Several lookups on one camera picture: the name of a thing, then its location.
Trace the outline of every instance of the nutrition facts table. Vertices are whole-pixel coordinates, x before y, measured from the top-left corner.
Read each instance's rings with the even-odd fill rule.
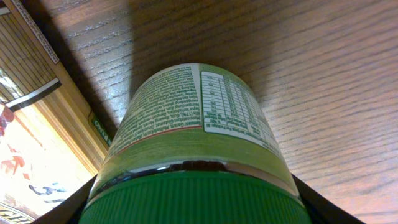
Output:
[[[256,99],[236,80],[201,73],[205,131],[243,138],[280,156],[277,143]]]

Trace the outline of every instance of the green screw cap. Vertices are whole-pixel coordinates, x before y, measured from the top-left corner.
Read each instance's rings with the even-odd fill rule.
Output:
[[[305,207],[263,180],[227,172],[168,172],[120,183],[80,223],[311,223]]]

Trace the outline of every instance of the wooden table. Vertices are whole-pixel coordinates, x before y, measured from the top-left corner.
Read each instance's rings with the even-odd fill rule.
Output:
[[[398,220],[398,1],[41,2],[25,4],[111,134],[155,72],[217,65],[251,86],[295,175]]]

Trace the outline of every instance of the red stripe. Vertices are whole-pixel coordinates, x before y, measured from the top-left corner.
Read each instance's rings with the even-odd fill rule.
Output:
[[[118,153],[116,153],[116,154],[113,155],[113,156],[116,156],[116,155],[120,154],[121,152],[125,151],[127,148],[129,148],[130,146],[132,146],[132,145],[134,145],[134,144],[137,144],[137,143],[139,143],[139,142],[141,142],[141,141],[143,141],[143,140],[152,138],[152,137],[157,136],[157,135],[160,135],[160,134],[165,134],[165,133],[169,133],[169,132],[172,132],[172,131],[179,131],[179,130],[183,130],[183,129],[195,129],[195,128],[201,128],[201,127],[202,127],[202,125],[199,125],[199,126],[192,126],[192,127],[186,127],[186,128],[177,128],[177,129],[172,129],[172,130],[163,131],[163,132],[161,132],[161,133],[156,133],[156,134],[153,134],[153,135],[151,135],[151,136],[147,136],[147,137],[145,137],[145,138],[143,138],[143,139],[140,139],[140,140],[138,140],[138,141],[136,141],[136,142],[131,143],[130,145],[124,147],[122,150],[120,150]]]

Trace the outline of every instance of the green label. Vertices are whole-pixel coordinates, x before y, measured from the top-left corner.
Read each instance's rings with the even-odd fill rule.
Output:
[[[97,116],[94,116],[93,119],[91,120],[91,122],[94,124],[94,127],[97,129],[97,131],[99,132],[99,134],[101,135],[101,137],[105,140],[106,144],[108,146],[111,145],[112,143],[112,139],[111,137],[107,134],[107,132],[105,131],[104,126],[101,124],[101,122],[99,121],[99,119],[97,118]]]

